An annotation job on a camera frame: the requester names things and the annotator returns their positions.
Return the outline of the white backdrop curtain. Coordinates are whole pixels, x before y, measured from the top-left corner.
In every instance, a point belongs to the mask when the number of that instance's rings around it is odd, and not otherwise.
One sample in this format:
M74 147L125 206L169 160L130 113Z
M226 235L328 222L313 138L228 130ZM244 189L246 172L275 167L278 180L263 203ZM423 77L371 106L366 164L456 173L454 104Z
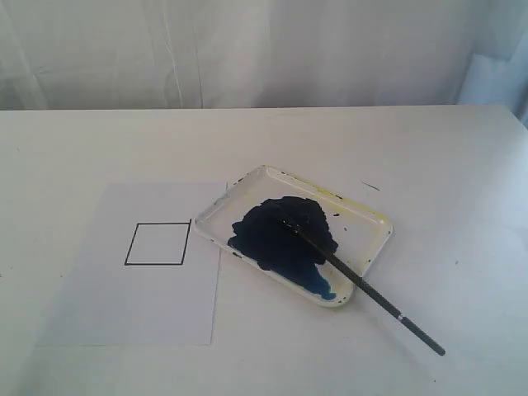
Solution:
M4 110L503 104L524 1L4 1Z

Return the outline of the white paint tray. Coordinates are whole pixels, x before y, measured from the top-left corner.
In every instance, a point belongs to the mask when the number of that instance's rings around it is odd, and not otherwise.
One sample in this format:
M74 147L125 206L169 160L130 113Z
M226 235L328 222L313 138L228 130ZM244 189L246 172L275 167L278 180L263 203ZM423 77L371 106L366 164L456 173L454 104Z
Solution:
M257 271L278 281L306 299L326 308L345 304L355 285L331 264L317 265L318 274L328 282L331 299L324 299L274 271L261 269L257 261L228 245L234 236L232 224L267 199L285 196L308 198L319 203L330 234L337 242L336 256L358 276L365 276L383 246L393 234L393 224L382 214L362 204L323 189L278 168L263 165L235 182L218 200L194 220L195 231L221 249L234 254Z

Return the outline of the white paper sheet with square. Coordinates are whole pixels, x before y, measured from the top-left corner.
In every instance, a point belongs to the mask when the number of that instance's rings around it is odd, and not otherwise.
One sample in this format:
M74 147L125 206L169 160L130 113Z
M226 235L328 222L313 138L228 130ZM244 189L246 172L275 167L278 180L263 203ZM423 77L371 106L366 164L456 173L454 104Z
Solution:
M219 249L193 221L225 189L223 182L109 185L38 345L210 343Z

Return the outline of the black paintbrush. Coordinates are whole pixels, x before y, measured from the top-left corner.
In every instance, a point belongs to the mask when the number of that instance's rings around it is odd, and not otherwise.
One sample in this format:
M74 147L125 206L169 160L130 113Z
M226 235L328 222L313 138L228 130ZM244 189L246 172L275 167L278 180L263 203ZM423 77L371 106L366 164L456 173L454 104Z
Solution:
M315 249L318 253L338 269L346 278L348 278L357 288L367 294L374 300L381 308L383 308L392 317L396 318L407 330L414 336L424 342L431 348L438 356L444 356L446 350L438 344L433 338L426 334L419 328L411 319L405 316L397 307L391 304L382 294L375 290L366 280L356 274L350 267L348 267L342 260L340 260L334 253L327 250L321 243L309 236L297 223L287 218L281 218L280 224L288 229L292 234L303 239L310 247Z

